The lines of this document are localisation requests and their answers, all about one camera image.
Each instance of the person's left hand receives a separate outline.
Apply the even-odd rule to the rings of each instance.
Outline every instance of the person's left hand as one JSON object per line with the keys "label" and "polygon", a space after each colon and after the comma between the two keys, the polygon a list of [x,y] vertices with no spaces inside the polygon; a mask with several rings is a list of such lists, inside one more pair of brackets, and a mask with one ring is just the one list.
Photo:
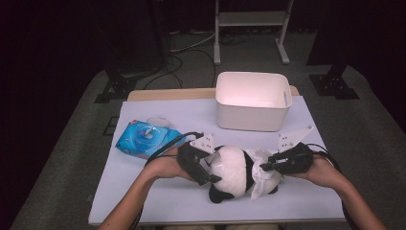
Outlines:
{"label": "person's left hand", "polygon": [[178,164],[176,160],[177,154],[178,147],[167,150],[162,156],[147,164],[143,169],[143,173],[152,173],[156,178],[174,178],[180,176],[192,180],[192,177]]}

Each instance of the white bracket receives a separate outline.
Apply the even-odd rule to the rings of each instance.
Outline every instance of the white bracket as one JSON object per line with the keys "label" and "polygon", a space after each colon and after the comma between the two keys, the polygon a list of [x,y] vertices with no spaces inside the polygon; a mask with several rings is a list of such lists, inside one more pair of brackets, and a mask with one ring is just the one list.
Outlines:
{"label": "white bracket", "polygon": [[206,151],[209,154],[214,153],[214,137],[211,133],[206,134],[204,136],[191,141],[191,146],[202,151]]}
{"label": "white bracket", "polygon": [[307,128],[279,134],[278,152],[284,152],[297,146],[314,129],[313,126]]}

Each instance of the white metal stand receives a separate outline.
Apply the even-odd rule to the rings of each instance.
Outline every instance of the white metal stand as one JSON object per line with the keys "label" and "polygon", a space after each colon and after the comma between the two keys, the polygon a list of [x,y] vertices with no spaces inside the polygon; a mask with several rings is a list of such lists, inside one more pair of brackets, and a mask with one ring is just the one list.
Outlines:
{"label": "white metal stand", "polygon": [[289,0],[286,11],[220,12],[219,0],[215,0],[214,64],[220,64],[219,27],[232,26],[282,26],[281,35],[276,39],[283,64],[290,63],[283,47],[287,24],[289,23],[293,1]]}

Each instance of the blue wipes package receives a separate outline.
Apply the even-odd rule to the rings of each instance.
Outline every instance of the blue wipes package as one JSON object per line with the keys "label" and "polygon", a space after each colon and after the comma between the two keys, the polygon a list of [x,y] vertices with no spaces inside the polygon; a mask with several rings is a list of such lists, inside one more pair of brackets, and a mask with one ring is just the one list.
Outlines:
{"label": "blue wipes package", "polygon": [[[174,129],[134,120],[126,127],[116,148],[123,153],[148,159],[155,151],[180,135],[181,133]],[[185,138],[182,138],[175,146],[184,141]]]}

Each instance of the storage box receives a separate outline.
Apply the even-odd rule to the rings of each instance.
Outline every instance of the storage box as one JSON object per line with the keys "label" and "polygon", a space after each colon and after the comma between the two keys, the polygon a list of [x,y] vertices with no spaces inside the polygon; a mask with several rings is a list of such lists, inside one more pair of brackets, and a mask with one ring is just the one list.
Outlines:
{"label": "storage box", "polygon": [[241,130],[278,131],[292,105],[287,78],[268,73],[221,73],[215,99],[217,124]]}

